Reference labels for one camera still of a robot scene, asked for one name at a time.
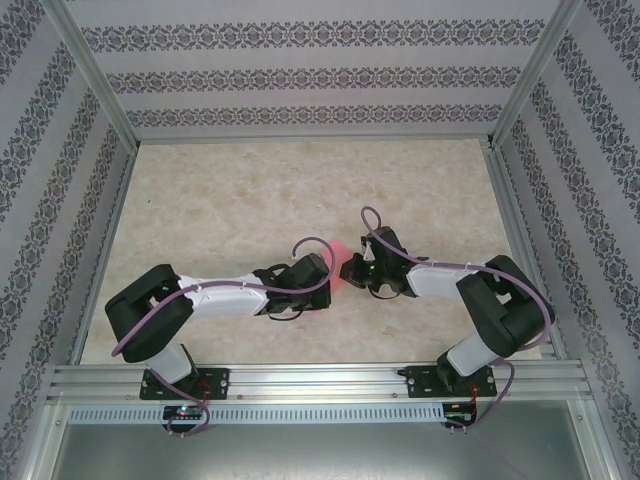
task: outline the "enclosure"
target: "enclosure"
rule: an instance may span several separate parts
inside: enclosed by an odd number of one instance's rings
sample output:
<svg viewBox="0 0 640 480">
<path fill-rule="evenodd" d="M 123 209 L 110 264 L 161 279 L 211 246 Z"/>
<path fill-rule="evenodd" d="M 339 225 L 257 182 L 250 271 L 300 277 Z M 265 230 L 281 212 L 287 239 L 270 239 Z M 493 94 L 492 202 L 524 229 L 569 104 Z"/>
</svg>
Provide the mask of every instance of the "enclosure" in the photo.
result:
<svg viewBox="0 0 640 480">
<path fill-rule="evenodd" d="M 0 478 L 640 478 L 638 8 L 4 1 Z M 291 263 L 309 235 L 350 256 L 365 205 L 413 255 L 513 258 L 551 303 L 513 384 L 487 377 L 491 418 L 445 429 L 475 396 L 398 375 L 473 335 L 461 301 L 332 277 L 295 321 L 180 329 L 227 376 L 212 427 L 169 438 L 184 402 L 140 398 L 107 301 L 157 264 Z"/>
</svg>

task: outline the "patterned wallpaper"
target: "patterned wallpaper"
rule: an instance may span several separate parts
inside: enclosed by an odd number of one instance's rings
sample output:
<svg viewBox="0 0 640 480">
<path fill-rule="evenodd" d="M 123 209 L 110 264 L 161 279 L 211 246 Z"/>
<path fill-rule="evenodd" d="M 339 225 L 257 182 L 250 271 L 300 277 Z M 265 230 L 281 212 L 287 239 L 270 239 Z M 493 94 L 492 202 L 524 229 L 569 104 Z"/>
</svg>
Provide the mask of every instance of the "patterned wallpaper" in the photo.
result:
<svg viewBox="0 0 640 480">
<path fill-rule="evenodd" d="M 488 134 L 557 1 L 67 5 L 157 139 Z"/>
<path fill-rule="evenodd" d="M 0 6 L 0 479 L 67 363 L 129 156 L 35 0 Z"/>
<path fill-rule="evenodd" d="M 585 2 L 502 145 L 623 478 L 640 478 L 639 26 L 633 2 Z"/>
</svg>

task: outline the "marble floor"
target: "marble floor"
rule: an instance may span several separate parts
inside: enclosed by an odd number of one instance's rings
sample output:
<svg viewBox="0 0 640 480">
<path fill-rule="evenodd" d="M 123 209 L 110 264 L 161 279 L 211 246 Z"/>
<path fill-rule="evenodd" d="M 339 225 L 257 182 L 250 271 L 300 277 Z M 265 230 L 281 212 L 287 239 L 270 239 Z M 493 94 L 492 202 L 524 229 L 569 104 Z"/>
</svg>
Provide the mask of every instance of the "marble floor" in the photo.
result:
<svg viewBox="0 0 640 480">
<path fill-rule="evenodd" d="M 123 361 L 109 354 L 104 305 L 152 266 L 235 277 L 290 262 L 308 235 L 356 250 L 363 205 L 414 255 L 464 263 L 510 254 L 475 140 L 143 146 L 82 363 Z M 473 330 L 462 301 L 380 301 L 345 284 L 330 309 L 293 322 L 200 320 L 177 339 L 197 363 L 428 361 Z"/>
</svg>

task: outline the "perforated metal strip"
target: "perforated metal strip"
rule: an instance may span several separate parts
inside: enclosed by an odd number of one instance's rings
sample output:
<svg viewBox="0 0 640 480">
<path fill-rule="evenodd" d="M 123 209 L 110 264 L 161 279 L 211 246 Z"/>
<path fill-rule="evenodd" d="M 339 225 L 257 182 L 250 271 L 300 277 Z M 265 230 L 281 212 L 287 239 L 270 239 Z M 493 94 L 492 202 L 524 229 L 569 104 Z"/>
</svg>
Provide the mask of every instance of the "perforated metal strip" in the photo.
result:
<svg viewBox="0 0 640 480">
<path fill-rule="evenodd" d="M 148 425 L 162 420 L 163 405 L 74 406 L 69 425 Z M 442 404 L 411 405 L 216 405 L 211 423 L 218 425 L 313 424 L 313 423 L 411 423 L 442 422 Z M 176 420 L 178 424 L 199 423 Z"/>
</svg>

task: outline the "black mounting plate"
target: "black mounting plate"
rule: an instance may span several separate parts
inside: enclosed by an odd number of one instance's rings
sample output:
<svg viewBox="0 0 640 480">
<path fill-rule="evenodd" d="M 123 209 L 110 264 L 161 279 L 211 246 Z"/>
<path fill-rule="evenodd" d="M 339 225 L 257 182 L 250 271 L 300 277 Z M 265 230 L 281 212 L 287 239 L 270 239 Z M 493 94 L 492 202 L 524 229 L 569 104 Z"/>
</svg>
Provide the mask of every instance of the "black mounting plate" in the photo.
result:
<svg viewBox="0 0 640 480">
<path fill-rule="evenodd" d="M 198 380 L 188 393 L 203 400 L 209 392 L 209 400 L 226 400 L 229 390 L 228 368 L 198 368 Z M 184 400 L 181 396 L 160 384 L 149 370 L 144 371 L 140 387 L 141 400 Z"/>
<path fill-rule="evenodd" d="M 436 365 L 410 365 L 402 373 L 398 372 L 407 379 L 409 398 L 471 397 L 472 385 L 478 389 L 478 397 L 495 397 L 498 394 L 493 369 L 489 366 L 467 377 L 453 392 L 438 378 L 436 369 Z"/>
</svg>

